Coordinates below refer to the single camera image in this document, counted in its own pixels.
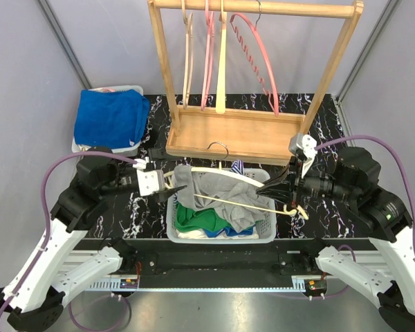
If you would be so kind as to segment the grey plastic laundry basket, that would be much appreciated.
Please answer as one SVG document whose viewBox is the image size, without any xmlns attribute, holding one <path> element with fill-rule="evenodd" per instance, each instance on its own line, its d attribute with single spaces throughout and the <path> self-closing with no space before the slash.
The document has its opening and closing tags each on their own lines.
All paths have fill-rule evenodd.
<svg viewBox="0 0 415 332">
<path fill-rule="evenodd" d="M 275 213 L 268 212 L 263 221 L 258 221 L 253 228 L 253 234 L 250 237 L 227 237 L 222 232 L 219 236 L 208 238 L 204 234 L 201 238 L 182 238 L 179 237 L 179 232 L 174 227 L 176 220 L 176 195 L 173 195 L 167 200 L 166 226 L 167 237 L 174 243 L 187 244 L 212 244 L 212 245 L 227 245 L 227 244 L 264 244 L 270 243 L 275 239 L 277 233 L 277 217 Z"/>
</svg>

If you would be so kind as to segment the cream hanger with grey top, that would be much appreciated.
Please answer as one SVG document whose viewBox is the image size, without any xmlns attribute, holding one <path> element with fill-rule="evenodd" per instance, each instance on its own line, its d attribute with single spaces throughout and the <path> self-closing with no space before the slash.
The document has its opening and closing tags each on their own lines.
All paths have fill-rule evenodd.
<svg viewBox="0 0 415 332">
<path fill-rule="evenodd" d="M 282 211 L 269 209 L 269 199 L 256 193 L 262 183 L 244 175 L 207 167 L 178 165 L 167 174 L 176 187 L 186 185 L 177 193 L 178 201 L 195 211 L 212 208 L 216 213 L 235 227 L 250 223 L 250 213 L 254 220 L 262 219 L 262 214 L 272 212 L 282 215 L 300 214 L 308 218 L 306 211 L 298 206 L 292 210 L 283 207 Z"/>
</svg>

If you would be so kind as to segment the green tank top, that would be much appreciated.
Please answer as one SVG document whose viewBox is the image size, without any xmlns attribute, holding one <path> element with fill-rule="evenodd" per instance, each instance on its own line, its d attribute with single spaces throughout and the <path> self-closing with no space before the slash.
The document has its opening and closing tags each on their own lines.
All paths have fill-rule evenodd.
<svg viewBox="0 0 415 332">
<path fill-rule="evenodd" d="M 226 227 L 230 227 L 230 224 L 225 219 L 222 219 L 212 208 L 195 211 L 178 203 L 174 226 L 179 232 L 193 230 L 218 232 Z"/>
</svg>

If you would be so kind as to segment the grey tank top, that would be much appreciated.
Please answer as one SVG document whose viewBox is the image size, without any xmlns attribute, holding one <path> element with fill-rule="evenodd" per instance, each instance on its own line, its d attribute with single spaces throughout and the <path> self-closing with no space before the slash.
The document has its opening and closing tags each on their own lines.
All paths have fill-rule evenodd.
<svg viewBox="0 0 415 332">
<path fill-rule="evenodd" d="M 177 193 L 175 226 L 180 232 L 218 232 L 231 227 L 242 232 L 264 221 L 269 200 L 251 184 L 229 176 L 193 172 L 188 165 L 174 169 Z"/>
</svg>

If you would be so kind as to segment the cream wooden hanger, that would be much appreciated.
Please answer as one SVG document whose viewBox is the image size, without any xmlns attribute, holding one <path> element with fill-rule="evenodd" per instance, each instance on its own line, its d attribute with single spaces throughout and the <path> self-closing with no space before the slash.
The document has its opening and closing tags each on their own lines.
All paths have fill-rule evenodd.
<svg viewBox="0 0 415 332">
<path fill-rule="evenodd" d="M 226 27 L 227 14 L 224 10 L 224 0 L 221 0 L 221 45 L 219 51 L 219 66 L 218 77 L 216 87 L 216 113 L 225 113 L 225 79 L 226 79 L 226 39 L 227 39 L 227 27 Z"/>
</svg>

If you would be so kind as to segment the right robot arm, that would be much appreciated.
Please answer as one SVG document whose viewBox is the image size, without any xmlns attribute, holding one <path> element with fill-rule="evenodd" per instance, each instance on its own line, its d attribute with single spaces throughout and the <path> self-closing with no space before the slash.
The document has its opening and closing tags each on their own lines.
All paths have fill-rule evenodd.
<svg viewBox="0 0 415 332">
<path fill-rule="evenodd" d="M 322 239 L 302 250 L 302 270 L 337 277 L 366 297 L 393 330 L 415 331 L 415 222 L 403 201 L 379 186 L 380 164 L 362 147 L 345 147 L 329 174 L 303 176 L 302 168 L 303 162 L 293 156 L 279 176 L 257 189 L 258 195 L 292 208 L 304 197 L 345 204 L 349 218 L 381 254 L 391 277 L 344 258 Z"/>
</svg>

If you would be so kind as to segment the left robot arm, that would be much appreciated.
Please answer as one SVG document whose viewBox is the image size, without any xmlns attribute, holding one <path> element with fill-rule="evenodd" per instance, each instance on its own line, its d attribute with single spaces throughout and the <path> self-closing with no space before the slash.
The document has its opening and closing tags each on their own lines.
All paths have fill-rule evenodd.
<svg viewBox="0 0 415 332">
<path fill-rule="evenodd" d="M 56 167 L 72 158 L 80 159 L 76 174 L 49 209 L 48 179 Z M 0 320 L 8 313 L 8 323 L 16 331 L 46 331 L 93 282 L 112 273 L 140 272 L 138 251 L 120 237 L 108 240 L 96 255 L 71 271 L 59 270 L 107 209 L 110 197 L 135 192 L 164 202 L 180 191 L 166 178 L 148 160 L 128 158 L 104 147 L 72 153 L 53 163 L 41 182 L 44 233 L 19 273 L 0 288 Z"/>
</svg>

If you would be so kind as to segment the wooden clothes rack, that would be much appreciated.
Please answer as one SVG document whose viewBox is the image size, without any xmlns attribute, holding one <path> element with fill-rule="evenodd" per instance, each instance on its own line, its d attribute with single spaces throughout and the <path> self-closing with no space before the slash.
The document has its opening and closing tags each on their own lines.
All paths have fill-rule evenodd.
<svg viewBox="0 0 415 332">
<path fill-rule="evenodd" d="M 186 9 L 205 12 L 205 1 L 185 1 L 185 3 Z M 172 118 L 166 152 L 172 156 L 219 159 L 221 152 L 218 149 L 210 149 L 208 145 L 220 142 L 226 145 L 225 150 L 228 152 L 226 159 L 228 160 L 240 159 L 248 163 L 269 165 L 287 163 L 291 157 L 288 150 L 291 138 L 297 133 L 308 133 L 364 9 L 362 1 L 354 1 L 350 6 L 224 1 L 224 10 L 227 14 L 226 24 L 232 23 L 235 17 L 241 17 L 248 24 L 259 45 L 272 88 L 267 96 L 273 110 L 271 112 L 250 111 L 225 107 L 224 114 L 217 114 L 216 105 L 205 107 L 202 111 L 201 104 L 188 105 L 184 109 L 176 103 L 160 11 L 163 8 L 181 10 L 181 1 L 148 1 L 147 4 Z M 221 15 L 221 1 L 210 1 L 210 11 L 218 11 Z M 257 28 L 246 16 L 248 13 L 344 20 L 306 115 L 280 112 L 273 69 Z"/>
</svg>

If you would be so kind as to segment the blue white striped tank top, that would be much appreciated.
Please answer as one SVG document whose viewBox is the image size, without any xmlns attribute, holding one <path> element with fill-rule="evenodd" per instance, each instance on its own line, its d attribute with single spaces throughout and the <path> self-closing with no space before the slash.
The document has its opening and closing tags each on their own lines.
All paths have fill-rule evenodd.
<svg viewBox="0 0 415 332">
<path fill-rule="evenodd" d="M 244 165 L 242 160 L 234 160 L 231 164 L 230 171 L 235 174 L 244 175 Z"/>
</svg>

